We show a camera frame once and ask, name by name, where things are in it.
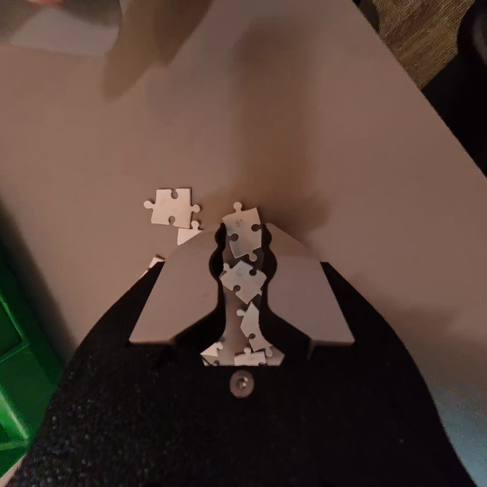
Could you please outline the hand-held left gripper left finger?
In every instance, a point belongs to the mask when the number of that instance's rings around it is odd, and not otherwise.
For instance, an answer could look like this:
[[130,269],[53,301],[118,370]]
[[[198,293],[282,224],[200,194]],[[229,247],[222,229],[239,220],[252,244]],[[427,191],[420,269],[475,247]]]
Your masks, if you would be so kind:
[[130,336],[131,344],[170,344],[198,353],[225,329],[222,253],[227,231],[215,224],[189,239],[163,263]]

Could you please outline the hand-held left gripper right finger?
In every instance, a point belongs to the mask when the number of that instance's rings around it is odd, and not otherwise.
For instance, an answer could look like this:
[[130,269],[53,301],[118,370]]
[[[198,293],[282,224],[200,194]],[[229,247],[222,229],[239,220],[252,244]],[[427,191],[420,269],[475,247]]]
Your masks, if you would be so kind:
[[263,226],[263,272],[259,306],[264,338],[285,361],[306,361],[318,346],[350,346],[354,336],[320,260],[272,223]]

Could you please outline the pile of white puzzle pieces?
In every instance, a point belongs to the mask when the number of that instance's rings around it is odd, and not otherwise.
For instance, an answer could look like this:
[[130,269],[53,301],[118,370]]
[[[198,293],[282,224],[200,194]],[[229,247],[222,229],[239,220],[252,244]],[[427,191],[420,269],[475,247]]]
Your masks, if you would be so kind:
[[[173,197],[171,189],[158,189],[155,201],[145,201],[144,207],[152,210],[151,223],[173,224],[178,228],[177,244],[181,246],[203,231],[199,222],[192,220],[192,214],[201,208],[192,204],[190,188],[178,188],[176,193],[177,197]],[[236,235],[227,237],[228,244],[237,238]],[[264,339],[258,326],[259,299],[265,277],[260,249],[255,250],[258,258],[254,263],[247,255],[234,258],[232,252],[233,260],[224,259],[219,279],[246,308],[236,309],[236,318],[228,319],[229,330],[201,352],[205,365],[278,366],[283,362],[284,354]]]

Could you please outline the green plastic bin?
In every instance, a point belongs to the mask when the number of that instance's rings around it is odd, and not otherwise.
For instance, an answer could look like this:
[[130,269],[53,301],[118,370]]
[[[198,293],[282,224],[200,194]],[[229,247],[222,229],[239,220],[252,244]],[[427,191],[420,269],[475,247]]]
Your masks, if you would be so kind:
[[33,442],[62,371],[1,249],[1,475]]

